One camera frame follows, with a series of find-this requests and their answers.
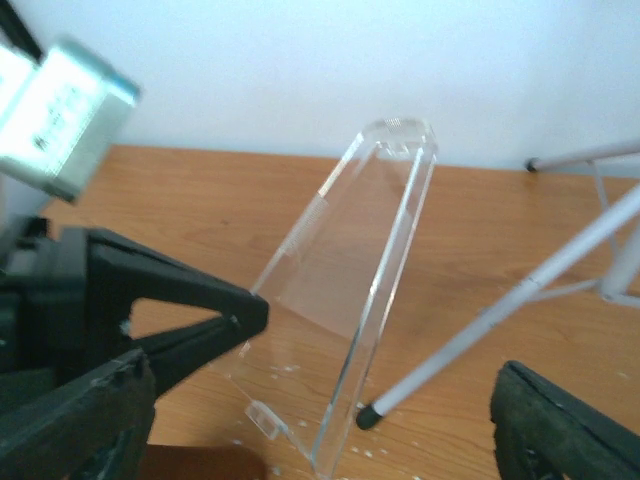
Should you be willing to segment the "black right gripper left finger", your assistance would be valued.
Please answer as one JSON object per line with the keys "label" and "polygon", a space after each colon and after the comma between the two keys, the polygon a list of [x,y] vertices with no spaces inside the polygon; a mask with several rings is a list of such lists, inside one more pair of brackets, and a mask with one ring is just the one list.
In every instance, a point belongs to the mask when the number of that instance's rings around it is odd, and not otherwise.
{"label": "black right gripper left finger", "polygon": [[155,416],[140,349],[1,417],[3,479],[134,479]]}

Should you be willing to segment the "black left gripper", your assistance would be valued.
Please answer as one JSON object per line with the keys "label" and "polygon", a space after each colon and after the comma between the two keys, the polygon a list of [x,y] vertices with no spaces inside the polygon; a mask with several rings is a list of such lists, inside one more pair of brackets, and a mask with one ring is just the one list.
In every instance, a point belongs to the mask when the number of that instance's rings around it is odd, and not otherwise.
{"label": "black left gripper", "polygon": [[[163,395],[262,333],[269,304],[257,294],[106,229],[18,216],[1,232],[1,372],[50,369],[62,385],[142,349]],[[150,299],[213,311],[186,327],[134,339],[122,328]]]}

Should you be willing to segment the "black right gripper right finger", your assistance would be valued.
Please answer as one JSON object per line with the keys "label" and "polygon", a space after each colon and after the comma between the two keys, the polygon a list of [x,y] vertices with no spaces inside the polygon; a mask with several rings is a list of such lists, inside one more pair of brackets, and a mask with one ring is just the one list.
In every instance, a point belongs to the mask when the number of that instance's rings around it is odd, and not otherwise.
{"label": "black right gripper right finger", "polygon": [[637,479],[639,436],[518,361],[490,400],[502,479]]}

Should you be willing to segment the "brown wooden metronome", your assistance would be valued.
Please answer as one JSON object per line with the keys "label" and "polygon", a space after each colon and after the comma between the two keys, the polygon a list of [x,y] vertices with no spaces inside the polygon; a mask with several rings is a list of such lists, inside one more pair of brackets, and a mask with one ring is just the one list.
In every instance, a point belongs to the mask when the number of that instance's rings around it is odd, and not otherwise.
{"label": "brown wooden metronome", "polygon": [[187,447],[151,445],[140,463],[138,479],[253,480],[268,477],[268,465],[241,446]]}

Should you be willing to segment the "clear acrylic metronome cover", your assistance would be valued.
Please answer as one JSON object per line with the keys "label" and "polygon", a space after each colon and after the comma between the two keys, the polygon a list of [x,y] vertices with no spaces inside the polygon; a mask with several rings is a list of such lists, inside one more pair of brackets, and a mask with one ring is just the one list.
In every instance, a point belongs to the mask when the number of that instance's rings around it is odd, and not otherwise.
{"label": "clear acrylic metronome cover", "polygon": [[253,285],[265,331],[227,377],[268,438],[286,437],[333,476],[420,220],[437,144],[430,124],[364,127]]}

